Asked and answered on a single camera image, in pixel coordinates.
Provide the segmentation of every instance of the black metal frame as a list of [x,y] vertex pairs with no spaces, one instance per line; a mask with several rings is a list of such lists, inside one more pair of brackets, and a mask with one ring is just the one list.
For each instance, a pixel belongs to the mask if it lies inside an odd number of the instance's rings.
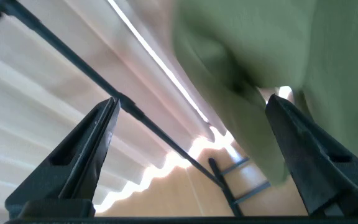
[[[126,112],[146,125],[220,186],[235,216],[243,216],[238,203],[269,187],[270,184],[265,182],[235,199],[224,180],[224,175],[247,162],[249,158],[244,158],[224,171],[220,171],[216,161],[210,158],[209,164],[214,175],[211,174],[146,117],[130,98],[114,89],[24,6],[16,0],[0,0],[0,16],[2,13],[17,17],[114,97],[95,106],[8,197],[6,208],[12,219],[10,223],[286,223],[294,219],[303,223],[326,222],[320,218],[305,217],[243,217],[213,218],[213,220],[210,218],[87,218],[94,215],[91,199],[106,157],[120,102]],[[358,215],[358,158],[303,116],[287,100],[273,95],[268,101],[265,112],[309,215]],[[358,218],[352,220],[333,218],[330,221],[352,223],[358,222]]]

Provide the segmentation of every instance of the metal rod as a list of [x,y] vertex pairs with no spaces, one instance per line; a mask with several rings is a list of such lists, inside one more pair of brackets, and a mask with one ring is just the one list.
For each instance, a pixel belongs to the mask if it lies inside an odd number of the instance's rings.
[[27,10],[22,4],[17,1],[8,1],[5,3],[5,13],[18,18],[28,28],[32,29],[44,40],[46,40],[52,47],[59,51],[64,57],[66,57],[71,63],[79,68],[86,76],[92,81],[98,84],[102,89],[115,98],[119,98],[121,101],[121,107],[126,112],[130,113],[153,131],[158,137],[164,140],[169,146],[171,146],[177,153],[189,160],[190,163],[195,166],[199,171],[211,179],[215,184],[223,188],[223,184],[208,170],[206,170],[199,162],[194,160],[185,150],[183,150],[173,139],[171,139],[164,131],[162,131],[153,121],[151,121],[146,115],[135,105],[135,103],[126,95],[117,91],[110,85],[100,74],[97,73],[91,66],[89,66],[84,60],[81,59],[71,48],[63,43],[55,34],[53,34],[48,28],[46,28],[40,20]]
[[216,178],[223,184],[223,194],[226,197],[226,200],[234,214],[235,217],[243,217],[242,211],[238,204],[234,203],[236,199],[234,198],[232,192],[230,191],[230,188],[227,184],[227,182],[224,180],[223,175],[221,174],[221,171],[219,170],[219,167],[216,163],[216,161],[213,158],[208,159],[208,163],[212,168],[212,171],[214,172]]
[[243,159],[241,159],[239,162],[233,164],[233,166],[230,166],[229,168],[225,169],[224,171],[221,172],[222,175],[226,175],[228,174],[230,171],[236,169],[237,167],[243,165],[244,163],[246,163],[249,160],[249,157],[245,157]]
[[254,190],[251,190],[250,192],[248,192],[248,193],[244,194],[243,196],[241,196],[234,203],[235,204],[241,203],[241,202],[247,200],[248,198],[254,196],[255,194],[265,190],[268,187],[270,187],[270,183],[268,181],[266,181],[263,184],[261,184],[258,187],[256,187]]

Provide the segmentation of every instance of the green cloth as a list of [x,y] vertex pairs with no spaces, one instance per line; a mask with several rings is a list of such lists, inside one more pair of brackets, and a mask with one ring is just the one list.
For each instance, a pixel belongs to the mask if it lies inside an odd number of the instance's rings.
[[190,80],[273,184],[288,172],[257,87],[290,86],[358,156],[358,0],[179,0],[173,27]]

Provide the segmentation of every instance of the green fabric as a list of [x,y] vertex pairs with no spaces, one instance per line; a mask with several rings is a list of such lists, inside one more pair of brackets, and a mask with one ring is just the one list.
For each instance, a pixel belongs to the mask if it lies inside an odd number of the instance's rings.
[[358,0],[179,0],[173,46],[273,184],[288,173],[256,87],[290,86],[306,102],[297,106],[358,156]]

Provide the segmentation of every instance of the floor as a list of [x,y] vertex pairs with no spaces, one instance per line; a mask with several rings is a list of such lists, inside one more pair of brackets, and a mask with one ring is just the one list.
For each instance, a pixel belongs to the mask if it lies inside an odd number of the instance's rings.
[[[208,158],[217,160],[220,168],[233,160],[226,150],[205,149],[199,162],[211,171]],[[225,176],[236,197],[265,182],[265,177],[251,162]],[[281,186],[269,187],[240,203],[244,215],[307,215],[295,184],[289,177]],[[191,217],[233,216],[221,189],[194,167],[175,168],[162,179],[154,179],[150,187],[117,201],[99,216],[127,217]]]

